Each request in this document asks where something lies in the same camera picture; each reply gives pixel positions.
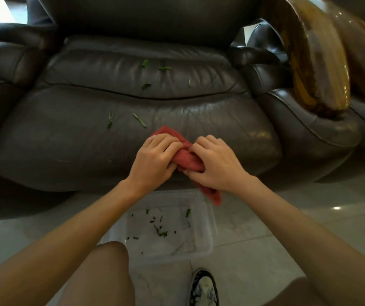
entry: person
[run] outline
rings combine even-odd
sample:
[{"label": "person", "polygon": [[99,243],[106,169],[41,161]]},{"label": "person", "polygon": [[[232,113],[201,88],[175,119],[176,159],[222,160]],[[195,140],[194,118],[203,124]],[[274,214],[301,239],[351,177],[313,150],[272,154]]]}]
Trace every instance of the person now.
[{"label": "person", "polygon": [[[113,190],[0,266],[0,306],[45,305],[68,281],[59,306],[132,306],[128,254],[119,242],[96,246],[138,200],[168,180],[171,158],[182,147],[174,137],[148,138],[129,176]],[[365,256],[248,174],[222,139],[200,137],[192,145],[205,172],[185,171],[202,185],[241,198],[282,243],[306,274],[268,306],[365,305]],[[196,272],[190,306],[218,306],[212,274]]]}]

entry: shoe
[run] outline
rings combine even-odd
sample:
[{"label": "shoe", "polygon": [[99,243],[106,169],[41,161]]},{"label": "shoe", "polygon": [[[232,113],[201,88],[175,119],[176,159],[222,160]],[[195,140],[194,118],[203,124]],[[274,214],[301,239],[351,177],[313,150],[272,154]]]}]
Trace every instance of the shoe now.
[{"label": "shoe", "polygon": [[192,277],[188,293],[188,306],[219,306],[215,279],[204,268],[197,270]]}]

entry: sofa backrest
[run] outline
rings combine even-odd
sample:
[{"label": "sofa backrest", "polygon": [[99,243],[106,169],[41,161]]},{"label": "sofa backrest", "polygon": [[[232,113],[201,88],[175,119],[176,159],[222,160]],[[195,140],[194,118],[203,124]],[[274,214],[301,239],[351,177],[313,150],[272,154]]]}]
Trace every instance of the sofa backrest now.
[{"label": "sofa backrest", "polygon": [[224,48],[254,20],[259,0],[39,0],[69,33]]}]

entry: forearm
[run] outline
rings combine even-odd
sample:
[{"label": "forearm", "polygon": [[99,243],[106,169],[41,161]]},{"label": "forearm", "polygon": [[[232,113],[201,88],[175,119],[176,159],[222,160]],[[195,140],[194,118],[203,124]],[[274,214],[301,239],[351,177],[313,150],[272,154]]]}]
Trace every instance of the forearm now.
[{"label": "forearm", "polygon": [[140,197],[126,181],[0,266],[0,306],[44,306]]},{"label": "forearm", "polygon": [[365,304],[365,256],[250,175],[236,190],[330,305]]}]

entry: finger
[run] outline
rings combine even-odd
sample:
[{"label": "finger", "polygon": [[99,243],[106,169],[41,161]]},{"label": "finger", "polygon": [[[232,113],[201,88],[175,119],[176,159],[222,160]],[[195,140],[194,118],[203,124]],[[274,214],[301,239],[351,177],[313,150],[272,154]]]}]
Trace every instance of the finger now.
[{"label": "finger", "polygon": [[147,138],[142,147],[147,147],[148,145],[150,145],[150,143],[153,141],[154,137],[155,136],[150,136],[149,138]]},{"label": "finger", "polygon": [[175,169],[177,168],[177,164],[174,162],[170,162],[170,164],[168,165],[166,171],[170,174],[170,176],[174,173]]},{"label": "finger", "polygon": [[225,143],[225,141],[222,138],[218,138],[218,142],[223,145],[223,146],[227,146],[227,144]]},{"label": "finger", "polygon": [[206,136],[206,139],[207,140],[209,140],[211,143],[214,143],[215,145],[219,145],[220,144],[220,142],[216,139],[216,137],[215,136],[213,136],[213,135],[207,135]]},{"label": "finger", "polygon": [[167,161],[171,161],[175,153],[182,148],[181,142],[172,142],[167,149],[164,151],[164,156]]},{"label": "finger", "polygon": [[203,136],[200,136],[195,143],[200,144],[205,149],[211,149],[212,146],[214,145],[212,142],[210,142],[209,140],[207,140]]},{"label": "finger", "polygon": [[174,136],[167,136],[165,139],[163,139],[157,146],[158,149],[161,150],[161,152],[164,152],[168,146],[171,145],[171,143],[178,142],[178,138]]},{"label": "finger", "polygon": [[206,154],[206,149],[204,147],[202,147],[200,144],[198,143],[194,143],[192,144],[191,148],[189,149],[190,152],[197,154],[197,156],[199,156],[202,160],[203,157]]},{"label": "finger", "polygon": [[185,170],[183,171],[183,173],[187,175],[191,180],[194,180],[201,185],[204,184],[205,181],[204,173],[194,172],[193,170]]},{"label": "finger", "polygon": [[163,133],[163,134],[157,134],[157,135],[153,136],[154,139],[151,141],[149,147],[156,147],[156,146],[158,146],[158,144],[163,139],[165,139],[167,136],[170,136],[170,134]]}]

